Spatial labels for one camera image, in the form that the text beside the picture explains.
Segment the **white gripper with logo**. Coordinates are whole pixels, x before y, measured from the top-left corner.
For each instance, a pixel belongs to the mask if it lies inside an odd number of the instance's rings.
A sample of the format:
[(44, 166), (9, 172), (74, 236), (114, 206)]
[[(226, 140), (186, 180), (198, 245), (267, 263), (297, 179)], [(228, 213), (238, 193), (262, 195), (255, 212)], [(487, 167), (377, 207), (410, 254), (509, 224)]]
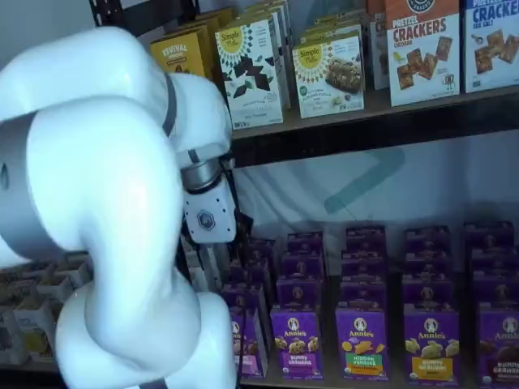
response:
[(235, 202), (227, 181), (199, 194), (184, 193), (189, 234), (198, 244), (232, 242), (236, 236)]

